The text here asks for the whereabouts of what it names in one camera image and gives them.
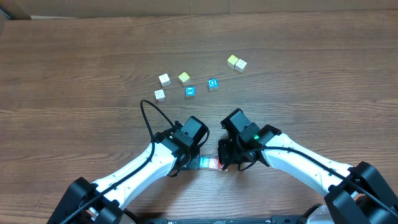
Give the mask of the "blue P block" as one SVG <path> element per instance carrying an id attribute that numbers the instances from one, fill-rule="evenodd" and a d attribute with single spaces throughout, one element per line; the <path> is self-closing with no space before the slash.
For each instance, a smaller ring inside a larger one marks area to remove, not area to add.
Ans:
<path id="1" fill-rule="evenodd" d="M 209 162 L 210 162 L 209 157 L 201 157 L 200 158 L 200 168 L 202 168 L 202 169 L 209 168 Z"/>

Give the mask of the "red K block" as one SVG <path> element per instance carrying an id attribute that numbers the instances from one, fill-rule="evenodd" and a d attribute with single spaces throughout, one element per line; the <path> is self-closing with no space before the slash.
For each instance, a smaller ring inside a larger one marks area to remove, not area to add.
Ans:
<path id="1" fill-rule="evenodd" d="M 224 168 L 224 164 L 218 164 L 218 170 L 227 172 L 229 169 L 227 167 Z"/>

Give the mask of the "red M block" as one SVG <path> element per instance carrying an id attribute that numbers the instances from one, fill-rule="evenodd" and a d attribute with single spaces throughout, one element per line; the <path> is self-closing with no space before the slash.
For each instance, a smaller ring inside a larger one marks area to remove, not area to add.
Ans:
<path id="1" fill-rule="evenodd" d="M 219 169 L 219 160 L 215 158 L 209 158 L 208 168 L 218 170 Z"/>

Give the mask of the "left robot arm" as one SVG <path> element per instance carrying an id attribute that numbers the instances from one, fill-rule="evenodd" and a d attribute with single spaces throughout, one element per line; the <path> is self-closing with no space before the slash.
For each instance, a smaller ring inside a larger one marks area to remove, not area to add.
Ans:
<path id="1" fill-rule="evenodd" d="M 120 223 L 126 207 L 150 184 L 188 165 L 209 134 L 194 116 L 184 125 L 156 133 L 147 149 L 119 170 L 94 182 L 74 180 L 48 222 Z"/>

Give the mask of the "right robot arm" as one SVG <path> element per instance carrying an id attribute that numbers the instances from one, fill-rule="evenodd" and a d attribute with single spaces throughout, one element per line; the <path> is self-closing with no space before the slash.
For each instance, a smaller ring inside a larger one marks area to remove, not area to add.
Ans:
<path id="1" fill-rule="evenodd" d="M 351 166 L 327 159 L 271 125 L 259 128 L 239 108 L 221 126 L 228 133 L 218 148 L 225 167 L 261 162 L 290 174 L 324 198 L 325 204 L 309 209 L 301 223 L 397 223 L 397 195 L 371 164 Z"/>

